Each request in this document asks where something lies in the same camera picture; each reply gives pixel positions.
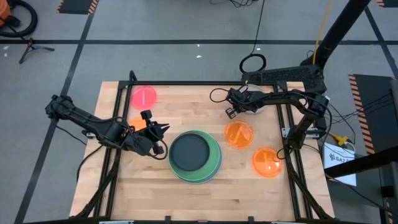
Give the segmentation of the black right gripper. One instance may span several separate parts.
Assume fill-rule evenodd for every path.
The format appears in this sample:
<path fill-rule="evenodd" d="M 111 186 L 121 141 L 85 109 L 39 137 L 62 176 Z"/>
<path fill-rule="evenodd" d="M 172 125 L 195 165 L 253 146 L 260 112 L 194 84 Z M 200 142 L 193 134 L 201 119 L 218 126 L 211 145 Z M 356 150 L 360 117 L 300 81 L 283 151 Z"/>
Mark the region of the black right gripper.
<path fill-rule="evenodd" d="M 238 89 L 230 88 L 228 90 L 225 100 L 231 104 L 231 107 L 227 108 L 225 112 L 230 119 L 233 119 L 237 114 L 242 112 L 249 114 L 260 113 L 259 108 L 249 104 L 251 101 L 249 97 L 255 91 L 260 92 L 260 88 L 253 84 L 243 85 Z"/>

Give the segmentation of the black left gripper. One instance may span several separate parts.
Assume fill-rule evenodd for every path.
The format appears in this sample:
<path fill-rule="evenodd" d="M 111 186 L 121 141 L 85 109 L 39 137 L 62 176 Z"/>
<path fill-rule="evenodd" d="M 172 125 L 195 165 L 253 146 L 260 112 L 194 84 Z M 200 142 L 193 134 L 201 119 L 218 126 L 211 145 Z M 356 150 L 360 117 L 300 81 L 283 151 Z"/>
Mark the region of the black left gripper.
<path fill-rule="evenodd" d="M 129 125 L 129 134 L 127 135 L 127 149 L 134 151 L 141 156 L 158 156 L 165 152 L 159 141 L 162 141 L 169 124 L 159 124 L 151 121 L 151 110 L 141 111 L 141 118 L 145 122 L 145 126 L 137 129 L 135 125 Z"/>

